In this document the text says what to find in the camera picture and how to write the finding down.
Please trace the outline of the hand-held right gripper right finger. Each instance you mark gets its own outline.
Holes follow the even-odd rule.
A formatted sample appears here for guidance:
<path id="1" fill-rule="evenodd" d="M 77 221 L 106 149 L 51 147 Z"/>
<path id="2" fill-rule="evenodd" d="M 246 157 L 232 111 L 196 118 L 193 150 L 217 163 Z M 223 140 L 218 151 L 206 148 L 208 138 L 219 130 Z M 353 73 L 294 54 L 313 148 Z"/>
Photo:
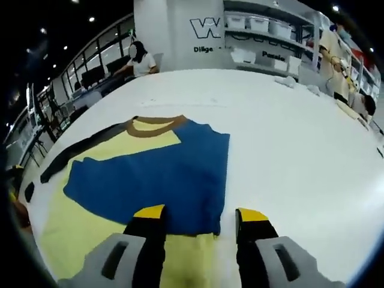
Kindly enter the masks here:
<path id="1" fill-rule="evenodd" d="M 317 260 L 287 236 L 279 236 L 268 217 L 238 208 L 236 261 L 242 287 L 344 287 L 317 267 Z"/>

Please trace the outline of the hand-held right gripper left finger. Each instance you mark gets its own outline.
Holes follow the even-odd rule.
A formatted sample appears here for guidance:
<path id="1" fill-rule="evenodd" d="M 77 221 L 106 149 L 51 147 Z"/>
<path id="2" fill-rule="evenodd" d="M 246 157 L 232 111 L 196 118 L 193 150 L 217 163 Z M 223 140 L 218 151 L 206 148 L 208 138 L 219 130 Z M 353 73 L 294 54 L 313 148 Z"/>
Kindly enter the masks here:
<path id="1" fill-rule="evenodd" d="M 159 287 L 165 260 L 166 206 L 137 211 L 123 233 L 114 233 L 85 256 L 75 276 L 59 287 Z"/>

